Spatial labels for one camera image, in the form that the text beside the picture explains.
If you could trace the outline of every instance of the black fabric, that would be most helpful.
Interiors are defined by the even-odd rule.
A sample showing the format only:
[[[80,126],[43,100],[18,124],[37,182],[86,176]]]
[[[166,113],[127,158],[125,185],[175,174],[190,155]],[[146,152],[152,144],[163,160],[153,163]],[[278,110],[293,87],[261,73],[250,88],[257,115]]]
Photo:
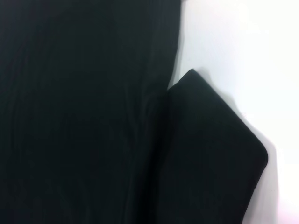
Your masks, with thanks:
[[[152,180],[156,223],[240,224],[266,149],[194,70],[170,88],[167,102]]]
[[[0,2],[0,222],[240,223],[264,147],[190,71],[180,0]]]
[[[0,1],[1,223],[147,222],[179,20],[180,0]]]

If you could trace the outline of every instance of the dark green fabric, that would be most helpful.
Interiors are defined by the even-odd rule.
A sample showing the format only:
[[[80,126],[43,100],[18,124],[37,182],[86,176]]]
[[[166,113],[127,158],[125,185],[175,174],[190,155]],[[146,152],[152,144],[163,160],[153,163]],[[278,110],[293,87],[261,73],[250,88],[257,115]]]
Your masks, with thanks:
[[[0,222],[239,224],[261,143],[193,70],[180,0],[2,0]]]
[[[266,149],[194,70],[170,88],[166,108],[151,186],[156,223],[242,223]]]
[[[180,0],[2,0],[0,17],[0,222],[146,223]]]

